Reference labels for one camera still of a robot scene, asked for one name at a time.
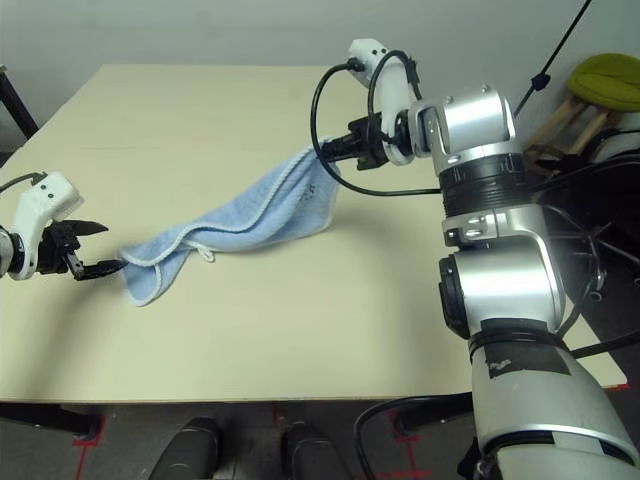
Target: yellow-green stool seat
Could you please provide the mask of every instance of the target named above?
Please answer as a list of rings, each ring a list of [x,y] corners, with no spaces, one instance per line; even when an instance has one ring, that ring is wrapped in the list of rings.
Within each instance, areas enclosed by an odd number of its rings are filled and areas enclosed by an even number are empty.
[[[622,112],[640,112],[640,60],[619,53],[591,57],[576,67],[567,83],[582,100]]]

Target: table top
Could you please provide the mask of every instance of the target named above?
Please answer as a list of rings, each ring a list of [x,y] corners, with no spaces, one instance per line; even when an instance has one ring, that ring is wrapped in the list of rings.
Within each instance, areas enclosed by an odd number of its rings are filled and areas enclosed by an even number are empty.
[[[85,197],[71,218],[85,263],[113,258],[231,199],[309,143],[321,67],[108,65],[0,169],[7,181],[62,172]],[[363,115],[348,74],[327,86],[321,134]],[[435,186],[428,160],[346,178],[373,188]],[[2,195],[9,226],[20,188]],[[147,402],[386,398],[470,389],[466,342],[437,289],[440,196],[342,190],[318,235],[256,252],[192,255],[157,301],[135,307],[122,279],[5,278],[0,399]],[[583,319],[571,347],[597,341]],[[626,382],[607,354],[582,363]]]

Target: blue towel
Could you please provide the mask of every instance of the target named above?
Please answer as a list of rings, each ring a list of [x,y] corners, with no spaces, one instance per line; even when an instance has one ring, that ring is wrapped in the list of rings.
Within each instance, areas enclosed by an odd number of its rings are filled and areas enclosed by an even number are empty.
[[[323,230],[331,221],[337,185],[309,147],[229,203],[123,248],[120,255],[129,264],[122,274],[133,302],[142,306],[160,296],[192,250],[212,262],[214,252],[251,250]]]

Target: black cable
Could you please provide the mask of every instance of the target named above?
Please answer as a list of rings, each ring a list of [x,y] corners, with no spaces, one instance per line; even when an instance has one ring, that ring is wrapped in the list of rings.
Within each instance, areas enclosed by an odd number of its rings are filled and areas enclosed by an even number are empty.
[[[587,145],[582,149],[582,152],[580,152],[580,156],[584,158],[585,161],[590,162],[594,152],[606,141],[613,137],[617,137],[618,135],[629,135],[634,133],[640,133],[640,129],[620,130],[619,128],[609,128],[604,130],[589,140],[589,143],[587,143]]]
[[[13,180],[10,180],[4,185],[0,186],[0,193],[26,180],[31,180],[31,185],[35,185],[46,176],[47,174],[44,172],[42,173],[33,172],[33,173],[27,173],[26,175],[20,175],[19,177],[16,177]]]
[[[364,195],[372,195],[376,197],[401,197],[408,195],[430,195],[435,193],[440,193],[440,189],[438,188],[427,188],[427,189],[418,189],[418,190],[392,190],[392,191],[379,191],[379,190],[370,190],[368,188],[358,187],[347,180],[343,179],[338,173],[336,173],[329,162],[324,158],[322,154],[322,148],[320,146],[320,142],[318,141],[318,127],[317,127],[317,115],[318,115],[318,102],[320,100],[320,96],[322,95],[322,90],[324,89],[327,81],[336,73],[344,71],[344,70],[357,70],[357,64],[355,62],[350,63],[342,63],[340,65],[335,65],[331,67],[326,73],[322,76],[320,81],[318,82],[318,86],[316,87],[316,91],[313,94],[313,101],[311,102],[311,118],[310,118],[310,130],[311,130],[311,142],[313,143],[313,149],[318,156],[318,160],[320,164],[325,169],[325,171],[340,185],[348,188],[349,190],[353,190],[354,192],[362,193]]]
[[[589,292],[593,289],[595,284],[596,288],[600,287],[599,280],[600,278],[604,278],[604,270],[602,268],[602,261],[600,259],[600,255],[598,253],[598,249],[596,247],[596,237],[605,230],[605,228],[600,228],[595,232],[590,232],[584,225],[582,225],[578,220],[576,220],[573,216],[571,216],[565,210],[554,207],[553,205],[542,205],[542,208],[554,212],[556,215],[561,217],[567,223],[571,224],[574,228],[576,228],[580,232],[580,237],[583,240],[586,240],[589,245],[589,250],[591,253],[591,261],[593,262],[593,266],[589,268],[589,272],[585,280],[582,282],[580,287],[578,297],[575,299],[573,304],[573,308],[571,312],[567,316],[567,318],[562,322],[556,334],[563,338],[566,333],[573,327],[580,317],[580,313],[582,311],[582,307],[584,302],[587,300],[589,296]]]
[[[520,100],[520,103],[518,104],[518,107],[516,108],[513,114],[514,117],[518,116],[518,114],[520,113],[520,110],[522,110],[522,108],[525,106],[525,104],[529,100],[529,97],[531,97],[531,94],[534,92],[534,90],[540,91],[547,86],[547,84],[549,83],[549,80],[551,80],[551,77],[547,75],[547,70],[549,69],[553,61],[558,56],[558,53],[560,53],[560,50],[562,49],[562,47],[564,47],[564,44],[569,39],[569,35],[571,35],[571,33],[573,32],[573,29],[576,28],[576,25],[578,25],[578,22],[584,15],[584,12],[586,12],[591,2],[592,0],[586,0],[586,2],[584,2],[584,4],[582,5],[582,8],[580,9],[576,17],[573,19],[573,22],[571,22],[571,25],[569,26],[567,31],[564,33],[564,36],[562,37],[558,45],[556,45],[556,48],[551,54],[551,56],[549,57],[549,60],[547,60],[547,63],[545,63],[544,67],[542,67],[542,70],[540,71],[540,73],[538,73],[535,77],[531,79],[531,86],[527,90],[527,93],[525,93],[524,96],[522,97],[522,100]]]
[[[428,404],[433,402],[442,402],[446,401],[448,398],[459,398],[462,396],[466,397],[468,395],[469,393],[460,393],[456,395],[419,395],[416,397],[398,398],[389,402],[378,403],[377,405],[374,405],[362,412],[353,424],[353,437],[356,444],[356,455],[358,457],[358,463],[360,464],[360,468],[362,468],[365,479],[377,480],[376,475],[371,468],[371,464],[367,459],[367,454],[364,450],[364,444],[362,442],[362,428],[364,427],[365,423],[367,423],[376,415],[382,412],[386,412],[387,410],[392,410],[394,408],[405,407],[416,403]]]
[[[637,343],[640,343],[640,330],[634,330],[631,333],[620,335],[619,337],[595,345],[577,348],[571,351],[571,355],[573,355],[573,358],[590,357],[591,355],[618,350],[619,348],[629,347]]]
[[[420,93],[420,87],[418,86],[420,80],[418,79],[418,72],[416,71],[415,62],[411,60],[402,50],[391,50],[390,52],[385,54],[385,56],[380,59],[380,62],[378,62],[378,65],[371,74],[371,81],[369,82],[369,91],[367,93],[367,120],[369,123],[369,128],[367,129],[367,135],[369,135],[370,130],[373,130],[375,135],[380,137],[385,142],[391,144],[395,143],[395,139],[389,137],[389,135],[380,131],[380,128],[378,128],[378,123],[376,122],[374,111],[375,103],[373,100],[376,93],[376,87],[378,85],[378,78],[382,73],[382,69],[384,68],[385,64],[393,57],[398,57],[398,59],[402,62],[407,73],[407,81],[413,89],[413,94],[415,95],[417,100],[422,100],[422,93]]]
[[[596,163],[595,165],[589,165],[588,167],[581,168],[575,172],[567,173],[559,177],[553,178],[548,182],[539,183],[535,185],[531,190],[532,192],[544,192],[558,187],[563,187],[569,183],[580,180],[584,177],[602,173],[606,170],[618,167],[626,167],[630,165],[640,165],[640,155],[623,155],[620,157],[611,158],[602,163]]]

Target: white wall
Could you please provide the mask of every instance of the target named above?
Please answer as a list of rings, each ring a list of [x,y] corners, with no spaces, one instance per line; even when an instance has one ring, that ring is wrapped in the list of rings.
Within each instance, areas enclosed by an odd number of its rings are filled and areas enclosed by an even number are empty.
[[[103,63],[334,64],[353,38],[369,36],[418,60],[425,97],[486,81],[514,104],[582,1],[0,0],[0,63],[39,124]],[[593,2],[552,84],[520,117],[522,133],[562,96],[580,60],[640,56],[639,18],[638,0]],[[0,112],[0,147],[22,141]]]

